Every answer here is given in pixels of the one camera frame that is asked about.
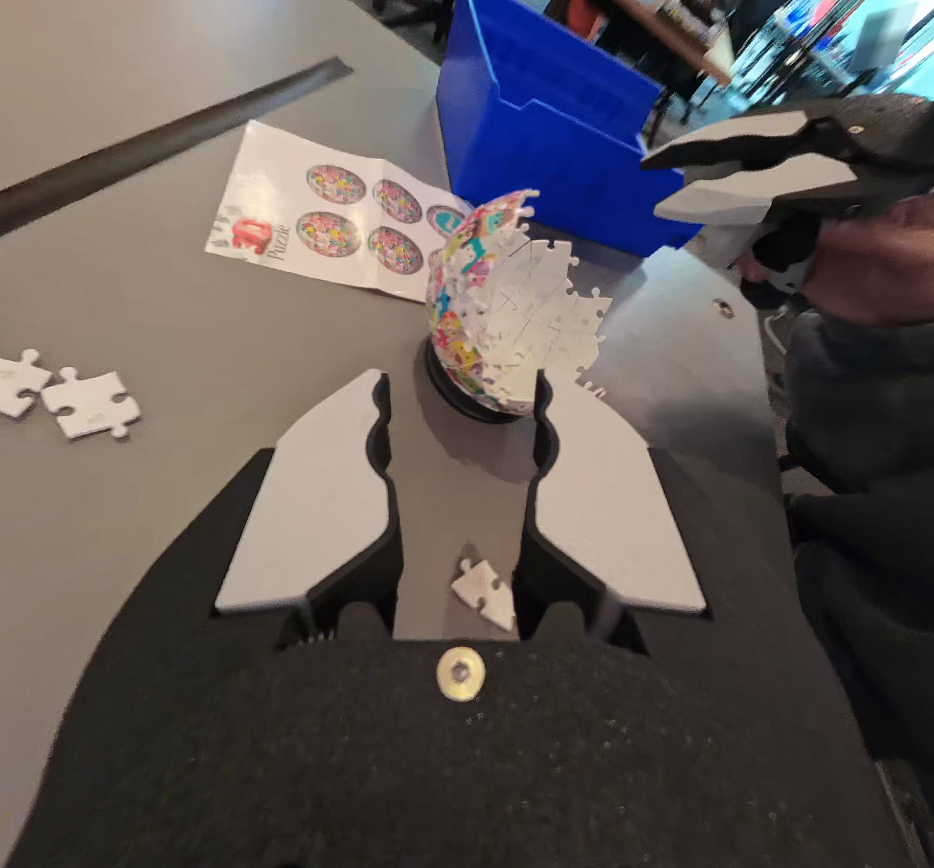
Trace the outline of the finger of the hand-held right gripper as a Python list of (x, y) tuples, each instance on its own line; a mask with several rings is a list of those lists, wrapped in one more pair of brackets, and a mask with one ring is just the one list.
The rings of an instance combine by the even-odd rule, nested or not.
[(713, 123), (666, 142), (648, 152), (643, 171), (716, 167), (770, 169), (798, 153), (811, 126), (805, 112), (762, 112)]
[(660, 200), (655, 217), (700, 225), (752, 226), (762, 222), (777, 197), (858, 179), (845, 163), (829, 157), (793, 157), (757, 171), (703, 178)]

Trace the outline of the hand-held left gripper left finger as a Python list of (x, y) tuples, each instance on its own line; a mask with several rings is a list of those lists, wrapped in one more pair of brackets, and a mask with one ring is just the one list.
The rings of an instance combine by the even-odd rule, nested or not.
[(367, 370), (276, 442), (215, 599), (222, 615), (297, 610), (336, 632), (369, 604), (392, 635), (403, 536), (391, 463), (391, 382)]

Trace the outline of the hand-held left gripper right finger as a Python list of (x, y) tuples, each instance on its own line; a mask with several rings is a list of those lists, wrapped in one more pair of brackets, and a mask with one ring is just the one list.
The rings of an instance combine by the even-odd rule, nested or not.
[(520, 639), (570, 604), (586, 635), (643, 646), (634, 614), (708, 618), (708, 602), (650, 447), (598, 391), (536, 374), (535, 434), (515, 567)]

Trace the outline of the black ball stand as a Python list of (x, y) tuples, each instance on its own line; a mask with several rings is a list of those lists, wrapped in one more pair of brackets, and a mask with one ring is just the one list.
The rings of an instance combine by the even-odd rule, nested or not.
[(429, 337), (423, 341), (422, 347), (422, 358), (429, 383), (451, 409), (472, 421), (486, 425), (507, 425), (531, 417), (531, 414), (514, 414), (484, 407), (473, 395), (464, 393), (451, 380), (438, 360)]

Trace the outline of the partly built puzzle ball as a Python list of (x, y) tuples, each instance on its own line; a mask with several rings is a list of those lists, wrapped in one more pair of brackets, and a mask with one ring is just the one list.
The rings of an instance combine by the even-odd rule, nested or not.
[(431, 254), (426, 291), (434, 352), (461, 390), (484, 407), (532, 414), (540, 371), (575, 383), (597, 362), (613, 300), (579, 293), (569, 241), (534, 240), (539, 191), (477, 206)]

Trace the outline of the single white puzzle piece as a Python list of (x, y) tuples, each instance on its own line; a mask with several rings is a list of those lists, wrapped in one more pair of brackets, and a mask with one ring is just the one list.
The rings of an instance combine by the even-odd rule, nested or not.
[(39, 361), (40, 353), (31, 348), (17, 359), (1, 358), (1, 413), (6, 418), (22, 418), (52, 380), (53, 372), (41, 368)]
[(123, 441), (141, 419), (141, 408), (116, 372), (83, 378), (67, 367), (58, 374), (59, 382), (43, 388), (39, 397), (68, 441), (103, 433)]

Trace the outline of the person's right forearm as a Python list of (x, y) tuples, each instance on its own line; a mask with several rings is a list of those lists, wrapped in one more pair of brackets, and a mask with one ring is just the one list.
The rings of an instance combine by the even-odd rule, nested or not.
[(933, 325), (855, 325), (809, 311), (789, 332), (795, 440), (849, 490), (932, 477)]

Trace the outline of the puzzle instruction sheet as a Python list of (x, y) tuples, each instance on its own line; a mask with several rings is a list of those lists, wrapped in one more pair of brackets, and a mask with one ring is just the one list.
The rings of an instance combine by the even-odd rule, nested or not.
[(251, 121), (204, 250), (420, 303), (431, 255), (472, 210), (391, 162)]

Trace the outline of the person's right hand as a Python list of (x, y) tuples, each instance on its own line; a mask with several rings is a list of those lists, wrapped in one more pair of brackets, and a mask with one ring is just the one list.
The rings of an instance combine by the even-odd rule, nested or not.
[(933, 194), (875, 217), (824, 220), (798, 290), (816, 311), (863, 326), (933, 319)]

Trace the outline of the brown desk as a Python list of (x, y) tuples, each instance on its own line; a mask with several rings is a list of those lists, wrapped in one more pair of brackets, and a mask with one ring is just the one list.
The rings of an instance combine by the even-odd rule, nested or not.
[(651, 8), (642, 0), (608, 1), (615, 11), (624, 13), (639, 23), (671, 53), (683, 60), (694, 73), (705, 74), (716, 80), (722, 88), (731, 83), (735, 56), (726, 26), (723, 26), (716, 38), (703, 41), (690, 33), (683, 23)]

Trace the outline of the blue plastic bin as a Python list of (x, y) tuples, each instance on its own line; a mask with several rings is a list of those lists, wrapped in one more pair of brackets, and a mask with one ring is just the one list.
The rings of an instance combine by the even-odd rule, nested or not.
[(648, 257), (701, 226), (655, 214), (683, 188), (644, 171), (661, 86), (519, 0), (455, 0), (436, 91), (449, 184), (478, 205), (540, 192), (538, 223)]

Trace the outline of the person's leg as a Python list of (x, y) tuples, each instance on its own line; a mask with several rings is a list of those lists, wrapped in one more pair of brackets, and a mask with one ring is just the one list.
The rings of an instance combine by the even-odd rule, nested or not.
[(932, 784), (932, 473), (790, 496), (787, 517), (801, 607), (870, 754), (905, 758)]

